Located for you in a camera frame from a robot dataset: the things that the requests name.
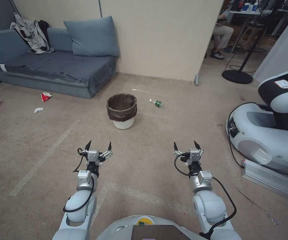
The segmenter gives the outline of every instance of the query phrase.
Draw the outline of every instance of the brown trash bag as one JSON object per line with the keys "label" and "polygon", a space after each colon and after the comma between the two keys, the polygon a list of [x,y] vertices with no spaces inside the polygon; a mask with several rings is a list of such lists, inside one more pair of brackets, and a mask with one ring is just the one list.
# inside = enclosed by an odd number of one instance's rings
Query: brown trash bag
{"label": "brown trash bag", "polygon": [[137,113],[137,99],[128,93],[117,93],[107,102],[107,114],[110,120],[125,122]]}

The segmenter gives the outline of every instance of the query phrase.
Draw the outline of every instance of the white wall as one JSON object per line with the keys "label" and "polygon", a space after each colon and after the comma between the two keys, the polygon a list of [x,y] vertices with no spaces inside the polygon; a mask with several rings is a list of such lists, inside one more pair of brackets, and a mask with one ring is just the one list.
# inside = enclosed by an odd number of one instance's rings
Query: white wall
{"label": "white wall", "polygon": [[100,18],[98,0],[13,0],[23,18],[65,28],[64,20]]}
{"label": "white wall", "polygon": [[288,26],[254,73],[253,78],[262,82],[286,71],[288,71]]}
{"label": "white wall", "polygon": [[[99,18],[97,0],[14,0],[22,17],[52,27]],[[223,0],[101,0],[114,19],[120,46],[117,71],[194,80]]]}

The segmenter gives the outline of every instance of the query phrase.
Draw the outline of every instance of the sneaker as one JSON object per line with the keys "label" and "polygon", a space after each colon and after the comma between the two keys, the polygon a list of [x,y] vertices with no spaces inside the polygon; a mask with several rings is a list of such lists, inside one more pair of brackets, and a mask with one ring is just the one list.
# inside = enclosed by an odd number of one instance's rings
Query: sneaker
{"label": "sneaker", "polygon": [[210,54],[210,57],[212,58],[216,58],[216,59],[219,59],[219,60],[223,60],[225,57],[220,53],[220,51],[218,52],[212,52]]}

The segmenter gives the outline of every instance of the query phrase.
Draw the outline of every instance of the yellow sticker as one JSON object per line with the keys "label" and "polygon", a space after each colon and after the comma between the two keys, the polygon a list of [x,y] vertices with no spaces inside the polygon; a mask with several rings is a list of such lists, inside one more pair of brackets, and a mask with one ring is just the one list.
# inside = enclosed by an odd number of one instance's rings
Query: yellow sticker
{"label": "yellow sticker", "polygon": [[143,217],[143,218],[139,219],[136,224],[137,225],[143,225],[143,224],[154,224],[154,223],[151,219]]}

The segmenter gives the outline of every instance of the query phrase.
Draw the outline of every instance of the sofa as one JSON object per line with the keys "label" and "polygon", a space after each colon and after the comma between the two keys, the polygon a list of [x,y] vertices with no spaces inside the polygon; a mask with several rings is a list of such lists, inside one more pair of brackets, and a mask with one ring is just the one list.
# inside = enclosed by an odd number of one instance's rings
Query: sofa
{"label": "sofa", "polygon": [[12,29],[0,31],[0,79],[4,83],[92,98],[116,73],[113,56],[77,56],[67,29],[48,28],[52,53],[28,53]]}

